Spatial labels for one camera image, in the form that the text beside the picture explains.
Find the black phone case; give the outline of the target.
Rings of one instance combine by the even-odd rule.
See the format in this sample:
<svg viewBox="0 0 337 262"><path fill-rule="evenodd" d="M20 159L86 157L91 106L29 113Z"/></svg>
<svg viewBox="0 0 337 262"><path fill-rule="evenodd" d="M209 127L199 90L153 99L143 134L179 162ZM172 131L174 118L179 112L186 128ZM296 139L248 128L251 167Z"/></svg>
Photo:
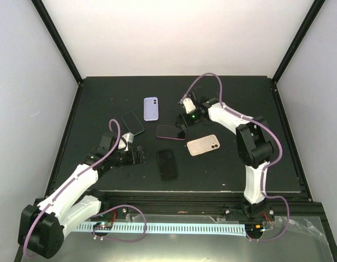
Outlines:
<svg viewBox="0 0 337 262"><path fill-rule="evenodd" d="M157 152L158 168L163 181L171 181L179 177L174 152L170 149Z"/></svg>

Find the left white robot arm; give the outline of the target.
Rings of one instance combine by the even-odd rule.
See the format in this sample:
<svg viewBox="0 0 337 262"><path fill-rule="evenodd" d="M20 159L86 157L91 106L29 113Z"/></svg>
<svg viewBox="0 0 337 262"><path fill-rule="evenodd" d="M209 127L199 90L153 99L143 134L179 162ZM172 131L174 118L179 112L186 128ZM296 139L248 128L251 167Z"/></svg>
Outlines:
<svg viewBox="0 0 337 262"><path fill-rule="evenodd" d="M73 173L50 196L36 205L27 205L21 212L17 242L44 258L52 258L65 238L88 218L106 217L111 210L106 196L93 189L85 192L112 168L143 162L143 150L132 147L134 134L103 134L100 143Z"/></svg>

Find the red-edged black phone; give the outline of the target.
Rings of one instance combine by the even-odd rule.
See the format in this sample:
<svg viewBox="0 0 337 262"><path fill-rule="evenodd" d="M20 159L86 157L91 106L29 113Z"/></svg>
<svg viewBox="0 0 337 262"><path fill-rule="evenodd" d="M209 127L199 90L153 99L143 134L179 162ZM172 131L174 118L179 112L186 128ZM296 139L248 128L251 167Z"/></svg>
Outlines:
<svg viewBox="0 0 337 262"><path fill-rule="evenodd" d="M177 129L175 126L159 125L157 126L156 136L162 139L185 140L176 138Z"/></svg>

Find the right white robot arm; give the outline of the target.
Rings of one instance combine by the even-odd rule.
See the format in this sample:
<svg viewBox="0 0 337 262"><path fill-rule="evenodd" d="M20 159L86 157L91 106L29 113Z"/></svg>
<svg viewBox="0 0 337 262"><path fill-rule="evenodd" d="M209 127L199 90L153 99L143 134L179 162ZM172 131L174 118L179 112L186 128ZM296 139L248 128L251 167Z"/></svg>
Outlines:
<svg viewBox="0 0 337 262"><path fill-rule="evenodd" d="M267 165L275 151L271 136L260 126L267 126L266 121L242 115L217 99L202 101L184 97L179 104L185 110L183 117L188 126L206 119L235 134L238 156L246 171L241 211L247 220L256 219L265 209Z"/></svg>

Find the beige phone case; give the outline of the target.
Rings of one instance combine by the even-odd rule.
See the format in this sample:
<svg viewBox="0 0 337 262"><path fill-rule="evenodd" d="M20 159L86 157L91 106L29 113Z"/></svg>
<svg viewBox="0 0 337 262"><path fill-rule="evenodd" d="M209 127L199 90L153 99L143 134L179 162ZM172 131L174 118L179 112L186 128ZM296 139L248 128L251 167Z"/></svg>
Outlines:
<svg viewBox="0 0 337 262"><path fill-rule="evenodd" d="M187 143L187 148L191 156L198 156L219 149L220 146L220 142L214 134L204 136Z"/></svg>

